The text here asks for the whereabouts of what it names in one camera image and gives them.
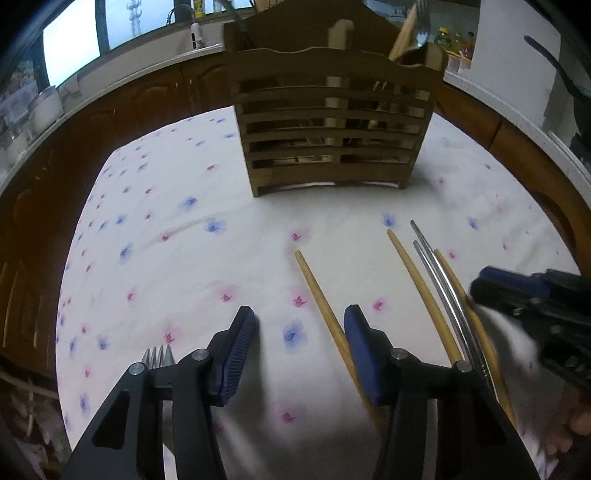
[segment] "human hand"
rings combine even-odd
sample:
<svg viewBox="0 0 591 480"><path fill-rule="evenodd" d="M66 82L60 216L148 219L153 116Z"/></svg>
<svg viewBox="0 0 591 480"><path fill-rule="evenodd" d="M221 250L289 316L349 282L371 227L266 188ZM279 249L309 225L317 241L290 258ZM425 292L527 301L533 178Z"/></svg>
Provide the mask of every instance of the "human hand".
<svg viewBox="0 0 591 480"><path fill-rule="evenodd" d="M591 394L565 384L558 409L546 427L546 452L567 452L573 444L573 432L582 436L591 433Z"/></svg>

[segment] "metal screw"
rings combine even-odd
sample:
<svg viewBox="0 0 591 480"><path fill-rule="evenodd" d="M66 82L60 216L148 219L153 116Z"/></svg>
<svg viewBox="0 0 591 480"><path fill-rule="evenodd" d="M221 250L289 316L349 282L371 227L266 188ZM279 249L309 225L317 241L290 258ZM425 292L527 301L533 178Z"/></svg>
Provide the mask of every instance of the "metal screw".
<svg viewBox="0 0 591 480"><path fill-rule="evenodd" d="M206 348L199 348L195 350L193 353L191 353L191 357L193 357L193 360L197 360L198 362L200 362L201 360L205 360L208 356L209 352Z"/></svg>
<svg viewBox="0 0 591 480"><path fill-rule="evenodd" d="M465 360L460 360L459 362L456 362L456 368L463 374L467 374L468 372L472 371L472 366L469 362L466 362Z"/></svg>
<svg viewBox="0 0 591 480"><path fill-rule="evenodd" d="M135 363L129 367L129 373L132 375L139 375L141 372L145 370L145 366L142 363Z"/></svg>
<svg viewBox="0 0 591 480"><path fill-rule="evenodd" d="M392 355L392 358L395 360L404 360L406 357L408 357L408 352L404 348L397 347L392 348L390 355Z"/></svg>
<svg viewBox="0 0 591 480"><path fill-rule="evenodd" d="M574 355L570 356L566 362L564 362L564 366L566 368L573 368L579 364L579 359Z"/></svg>

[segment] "blue gripper pad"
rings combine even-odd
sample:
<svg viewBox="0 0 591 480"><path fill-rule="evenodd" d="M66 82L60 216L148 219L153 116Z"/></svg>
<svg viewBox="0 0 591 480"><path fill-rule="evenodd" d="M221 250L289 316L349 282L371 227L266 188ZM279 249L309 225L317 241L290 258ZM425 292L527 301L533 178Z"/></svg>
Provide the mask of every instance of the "blue gripper pad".
<svg viewBox="0 0 591 480"><path fill-rule="evenodd" d="M377 406L388 404L388 355L392 344L381 330L369 327L359 305L345 309L345 335L359 383L365 395Z"/></svg>
<svg viewBox="0 0 591 480"><path fill-rule="evenodd" d="M483 268L478 277L530 297L547 299L550 296L550 286L537 277L521 275L491 266Z"/></svg>
<svg viewBox="0 0 591 480"><path fill-rule="evenodd" d="M213 355L207 382L210 404L223 407L234 396L246 356L258 331L258 319L250 307L242 306L230 328L216 333L207 350Z"/></svg>

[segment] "white tablecloth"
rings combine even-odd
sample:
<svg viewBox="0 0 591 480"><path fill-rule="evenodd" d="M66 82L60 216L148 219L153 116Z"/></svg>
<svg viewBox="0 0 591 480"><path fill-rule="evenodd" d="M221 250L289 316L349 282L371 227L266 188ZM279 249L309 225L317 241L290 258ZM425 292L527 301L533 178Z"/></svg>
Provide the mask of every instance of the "white tablecloth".
<svg viewBox="0 0 591 480"><path fill-rule="evenodd" d="M370 478L378 435L293 252L302 250L340 321L358 303L394 346L448 365L386 235L392 227L428 279L411 219L466 289L489 264L577 272L525 189L437 115L404 191L313 187L255 199L233 108L116 150L82 212L62 282L56 362L72 447L147 348L170 343L178 360L207 346L245 304L260 319L260 348L236 397L214 409L228 478ZM540 368L517 325L489 317L519 433L544 477L538 438L561 383Z"/></svg>

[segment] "kitchen counter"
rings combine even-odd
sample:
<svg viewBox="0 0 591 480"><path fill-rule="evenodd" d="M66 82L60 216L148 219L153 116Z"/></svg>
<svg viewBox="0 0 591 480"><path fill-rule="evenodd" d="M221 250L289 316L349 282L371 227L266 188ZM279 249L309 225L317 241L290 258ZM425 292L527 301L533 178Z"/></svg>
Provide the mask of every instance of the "kitchen counter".
<svg viewBox="0 0 591 480"><path fill-rule="evenodd" d="M169 60L162 61L160 63L151 65L144 69L141 69L127 77L120 79L109 87L101 90L97 94L85 99L83 102L76 105L71 110L67 111L63 117L61 117L56 123L49 127L43 134L41 134L27 149L18 164L13 167L8 175L4 178L0 184L0 195L3 193L6 185L14 178L20 167L31 157L33 152L53 133L60 125L66 120L71 118L73 115L81 111L84 107L98 100L102 96L106 95L113 90L137 80L149 73L155 72L159 69L181 63L183 61L203 57L213 53L221 53L225 50L223 44L217 44L210 47L201 48L196 51L189 51L187 53L175 56ZM477 100L481 101L488 107L495 110L497 113L502 115L504 118L509 120L512 124L518 127L528 138L533 140L560 168L560 170L567 176L572 182L581 197L585 200L588 206L591 207L591 174L585 169L583 164L564 146L560 146L558 142L550 138L544 133L538 126L534 125L529 119L520 114L515 108L509 103L502 100L492 92L485 88L471 82L469 79L462 77L461 75L447 72L444 76L444 81L450 85L468 93Z"/></svg>

